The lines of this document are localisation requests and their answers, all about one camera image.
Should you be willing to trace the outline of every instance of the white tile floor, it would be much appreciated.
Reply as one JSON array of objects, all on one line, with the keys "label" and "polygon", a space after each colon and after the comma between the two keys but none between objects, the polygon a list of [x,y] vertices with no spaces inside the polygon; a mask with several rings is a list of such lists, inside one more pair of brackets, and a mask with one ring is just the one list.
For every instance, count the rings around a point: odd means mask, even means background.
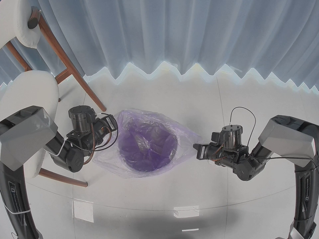
[{"label": "white tile floor", "polygon": [[[226,67],[215,76],[194,67],[181,77],[164,64],[153,78],[146,77],[127,67],[121,82],[114,81],[107,70],[88,80],[109,113],[125,108],[163,113],[207,142],[212,131],[220,131],[229,123],[235,106],[245,106],[256,115],[250,149],[274,115],[287,114],[319,124],[318,92],[297,88],[292,82],[278,82],[275,77],[264,80],[254,71],[239,79]],[[72,77],[59,89],[62,101],[55,122],[62,135],[72,129],[67,113],[71,107],[86,104],[100,112]],[[238,109],[232,122],[243,126],[242,140],[246,143],[252,115]],[[293,220],[294,167],[286,160],[269,161],[249,182],[239,180],[227,168],[195,157],[150,178],[122,179],[93,162],[73,174],[54,165],[49,156],[43,168],[89,184],[81,188],[39,176],[27,180],[34,221],[45,239],[273,239],[287,237]],[[73,199],[93,203],[94,222],[73,218]],[[198,206],[199,215],[177,218],[174,208],[186,206]],[[0,205],[0,238],[9,238],[12,231]],[[319,237],[319,229],[315,233],[313,238]]]}]

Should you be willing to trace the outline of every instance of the white cushion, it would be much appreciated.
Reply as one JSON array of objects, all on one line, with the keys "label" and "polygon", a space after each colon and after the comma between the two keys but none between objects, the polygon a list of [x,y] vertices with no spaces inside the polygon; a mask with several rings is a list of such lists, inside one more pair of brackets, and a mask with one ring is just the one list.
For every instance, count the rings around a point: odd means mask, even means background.
[{"label": "white cushion", "polygon": [[[59,88],[52,74],[34,70],[21,73],[0,100],[0,121],[29,106],[43,107],[54,120],[58,99]],[[41,149],[24,164],[26,178],[39,174],[44,156],[45,150]]]},{"label": "white cushion", "polygon": [[40,28],[28,28],[31,6],[28,0],[0,1],[0,48],[14,37],[27,47],[37,48]]}]

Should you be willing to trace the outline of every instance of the garbage bag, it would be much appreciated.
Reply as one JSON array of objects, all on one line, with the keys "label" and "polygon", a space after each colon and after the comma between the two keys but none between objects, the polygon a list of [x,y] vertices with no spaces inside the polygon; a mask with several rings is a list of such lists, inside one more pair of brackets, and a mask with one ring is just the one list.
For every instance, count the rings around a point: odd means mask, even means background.
[{"label": "garbage bag", "polygon": [[[123,178],[164,173],[195,156],[193,144],[202,143],[198,134],[163,114],[125,109],[114,118],[118,139],[109,149],[95,152],[93,162]],[[115,137],[113,132],[108,145]]]}]

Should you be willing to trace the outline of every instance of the blue curtain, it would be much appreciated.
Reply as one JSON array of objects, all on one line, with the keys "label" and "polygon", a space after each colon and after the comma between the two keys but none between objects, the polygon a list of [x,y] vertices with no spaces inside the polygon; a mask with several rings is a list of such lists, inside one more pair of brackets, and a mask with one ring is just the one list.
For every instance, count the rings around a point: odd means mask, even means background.
[{"label": "blue curtain", "polygon": [[[319,88],[319,0],[30,0],[79,72],[104,66],[117,78],[128,62],[152,73],[162,61],[184,74],[199,63],[213,75],[255,68]],[[37,50],[14,45],[35,70],[65,66],[41,38]],[[0,50],[0,82],[21,67]]]}]

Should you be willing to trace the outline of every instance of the robotic arm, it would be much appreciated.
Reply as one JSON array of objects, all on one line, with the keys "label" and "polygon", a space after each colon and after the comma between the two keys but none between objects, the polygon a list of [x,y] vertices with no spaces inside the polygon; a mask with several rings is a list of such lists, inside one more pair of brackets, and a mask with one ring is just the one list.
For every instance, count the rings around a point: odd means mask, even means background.
[{"label": "robotic arm", "polygon": [[212,160],[233,170],[241,180],[249,181],[259,174],[273,153],[295,164],[296,210],[288,239],[309,239],[319,197],[319,126],[277,115],[269,120],[251,153],[241,144],[242,126],[228,125],[212,133],[210,144],[194,144],[197,159]]},{"label": "robotic arm", "polygon": [[30,106],[0,121],[0,193],[18,239],[43,238],[31,215],[24,163],[44,148],[55,164],[78,172],[94,146],[117,130],[112,115],[99,119],[89,106],[71,108],[69,117],[73,130],[67,134],[67,141],[42,107]]}]

